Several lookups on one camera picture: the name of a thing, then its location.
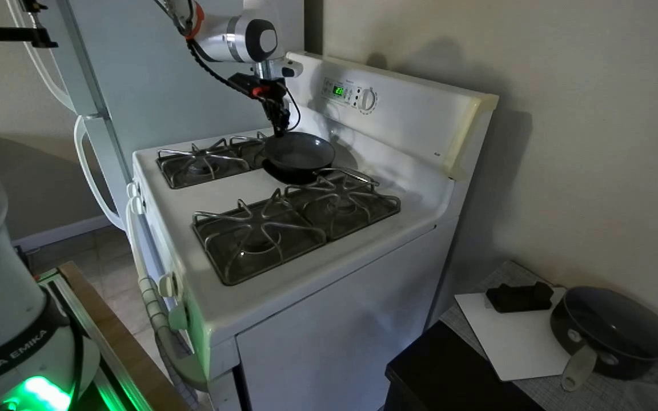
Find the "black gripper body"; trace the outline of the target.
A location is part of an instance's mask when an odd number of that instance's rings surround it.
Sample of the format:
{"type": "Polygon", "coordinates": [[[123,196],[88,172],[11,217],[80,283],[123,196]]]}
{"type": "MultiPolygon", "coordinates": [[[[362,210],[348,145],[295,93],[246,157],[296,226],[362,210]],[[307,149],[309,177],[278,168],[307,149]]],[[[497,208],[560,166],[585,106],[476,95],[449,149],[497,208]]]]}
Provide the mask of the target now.
{"type": "Polygon", "coordinates": [[[284,79],[256,79],[249,86],[249,95],[262,104],[262,111],[268,114],[276,134],[284,134],[289,121],[286,93],[287,93],[287,86],[284,79]]]}

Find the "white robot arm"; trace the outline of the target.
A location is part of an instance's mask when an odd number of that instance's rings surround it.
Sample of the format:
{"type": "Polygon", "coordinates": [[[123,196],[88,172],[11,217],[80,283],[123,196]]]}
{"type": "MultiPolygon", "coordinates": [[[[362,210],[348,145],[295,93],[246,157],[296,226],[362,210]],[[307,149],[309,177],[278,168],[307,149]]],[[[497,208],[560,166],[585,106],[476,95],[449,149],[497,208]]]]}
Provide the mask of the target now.
{"type": "Polygon", "coordinates": [[[286,79],[300,72],[300,65],[278,56],[276,27],[254,14],[211,16],[198,0],[156,0],[168,16],[176,32],[185,39],[197,64],[216,81],[254,99],[276,134],[289,129],[289,106],[286,102],[286,79]],[[220,76],[211,61],[249,64],[249,72],[220,76]]]}

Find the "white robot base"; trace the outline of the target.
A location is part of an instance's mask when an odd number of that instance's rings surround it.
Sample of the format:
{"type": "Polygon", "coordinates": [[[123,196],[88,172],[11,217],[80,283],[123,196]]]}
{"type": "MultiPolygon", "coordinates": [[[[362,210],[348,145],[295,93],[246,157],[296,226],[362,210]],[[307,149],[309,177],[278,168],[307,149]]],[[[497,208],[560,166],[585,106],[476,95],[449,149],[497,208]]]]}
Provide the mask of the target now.
{"type": "Polygon", "coordinates": [[[97,347],[18,258],[0,182],[0,411],[70,411],[95,362],[97,347]]]}

